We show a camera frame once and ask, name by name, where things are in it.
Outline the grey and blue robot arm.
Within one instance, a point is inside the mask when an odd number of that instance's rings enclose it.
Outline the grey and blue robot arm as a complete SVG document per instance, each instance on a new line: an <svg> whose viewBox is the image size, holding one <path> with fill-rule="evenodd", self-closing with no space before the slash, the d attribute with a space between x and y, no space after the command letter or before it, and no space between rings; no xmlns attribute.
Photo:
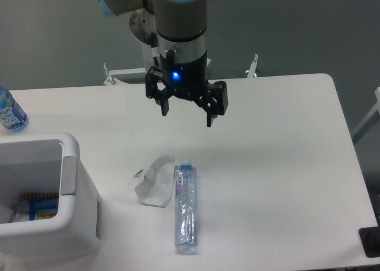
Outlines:
<svg viewBox="0 0 380 271"><path fill-rule="evenodd" d="M145 75L145 94L169 111L169 98L195 102L207 114L207 126L228 107L225 81L207 78L207 0L97 0L106 16L139 10L141 29L158 48Z"/></svg>

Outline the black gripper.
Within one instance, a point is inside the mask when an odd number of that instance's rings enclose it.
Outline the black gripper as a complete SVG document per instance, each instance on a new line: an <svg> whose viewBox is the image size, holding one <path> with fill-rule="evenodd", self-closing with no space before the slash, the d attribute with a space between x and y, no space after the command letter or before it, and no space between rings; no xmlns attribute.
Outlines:
<svg viewBox="0 0 380 271"><path fill-rule="evenodd" d="M207 114L207 127L211 127L214 119L224 115L228 107L227 83L207 80L207 52L191 62L176 62L174 50L160 55L161 70L151 66L145 75L145 95L154 99L160 106L161 114L166 116L169 111L169 98L194 101ZM158 82L162 79L164 89L159 89Z"/></svg>

